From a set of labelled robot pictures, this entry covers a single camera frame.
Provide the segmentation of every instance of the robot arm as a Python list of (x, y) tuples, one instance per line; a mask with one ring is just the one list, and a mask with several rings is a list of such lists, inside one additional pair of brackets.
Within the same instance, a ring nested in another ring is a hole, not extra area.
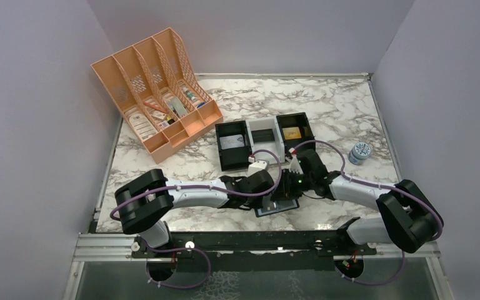
[(257, 216), (265, 216), (297, 208), (303, 192), (310, 190), (324, 198), (358, 203), (381, 213), (381, 218), (357, 219), (338, 229), (346, 235), (345, 240), (354, 244), (394, 243), (402, 250), (414, 253), (438, 230), (434, 217), (420, 205), (398, 192), (381, 188), (395, 186), (433, 209), (413, 182), (403, 180), (395, 185), (374, 183), (378, 187), (364, 186), (345, 179), (338, 171), (328, 172), (311, 149), (299, 153), (291, 167), (282, 170), (278, 187), (265, 195), (238, 195), (261, 193), (274, 185), (265, 169), (250, 170), (248, 174), (251, 175), (187, 182), (166, 178), (160, 169), (153, 169), (115, 192), (116, 202), (120, 205), (147, 190), (162, 189), (119, 210), (122, 230), (125, 234), (139, 233), (150, 247), (156, 248), (170, 240), (165, 223), (160, 221), (170, 209), (191, 206), (255, 209)]

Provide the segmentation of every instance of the gold card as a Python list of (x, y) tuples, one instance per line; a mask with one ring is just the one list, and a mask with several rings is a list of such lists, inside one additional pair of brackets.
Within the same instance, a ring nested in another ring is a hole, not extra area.
[(284, 133), (284, 139), (300, 139), (301, 131), (298, 127), (289, 127), (282, 129)]

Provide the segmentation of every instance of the glass panel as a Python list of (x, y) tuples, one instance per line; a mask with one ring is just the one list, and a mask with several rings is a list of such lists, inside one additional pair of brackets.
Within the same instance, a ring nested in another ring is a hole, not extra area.
[[(391, 277), (400, 259), (367, 259), (364, 281)], [(336, 272), (214, 272), (202, 287), (182, 291), (148, 284), (143, 262), (87, 262), (77, 299), (438, 299), (425, 258), (407, 260), (402, 276), (386, 286), (361, 286)], [(204, 273), (176, 273), (171, 284), (187, 285)]]

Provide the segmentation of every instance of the card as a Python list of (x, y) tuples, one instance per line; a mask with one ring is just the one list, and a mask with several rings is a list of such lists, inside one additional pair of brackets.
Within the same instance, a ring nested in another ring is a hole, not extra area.
[(168, 121), (163, 121), (163, 122), (160, 122), (159, 124), (157, 124), (159, 126), (159, 128), (161, 128), (161, 130), (167, 128), (168, 126), (170, 126), (170, 124), (168, 124)]
[(244, 147), (244, 137), (242, 134), (237, 134), (235, 136), (223, 136), (220, 137), (220, 145), (222, 146), (222, 150)]
[(160, 111), (154, 111), (152, 112), (152, 117), (158, 119), (158, 120), (163, 120), (164, 117), (166, 117), (166, 114)]
[(300, 139), (301, 131), (298, 127), (288, 127), (283, 128), (282, 132), (284, 133), (284, 139)]

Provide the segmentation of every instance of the screw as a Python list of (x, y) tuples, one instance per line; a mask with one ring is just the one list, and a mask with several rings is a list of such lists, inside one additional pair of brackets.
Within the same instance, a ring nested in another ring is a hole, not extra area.
[(133, 242), (133, 244), (131, 244), (131, 251), (133, 252), (139, 251), (140, 248), (141, 248), (141, 245), (139, 245), (138, 242)]
[(314, 246), (315, 246), (315, 248), (316, 248), (317, 250), (321, 250), (321, 249), (323, 248), (322, 241), (321, 241), (320, 239), (318, 239), (318, 240), (316, 241), (316, 243), (314, 244)]
[(194, 245), (194, 242), (192, 241), (188, 241), (186, 244), (185, 244), (185, 248), (194, 248), (195, 245)]

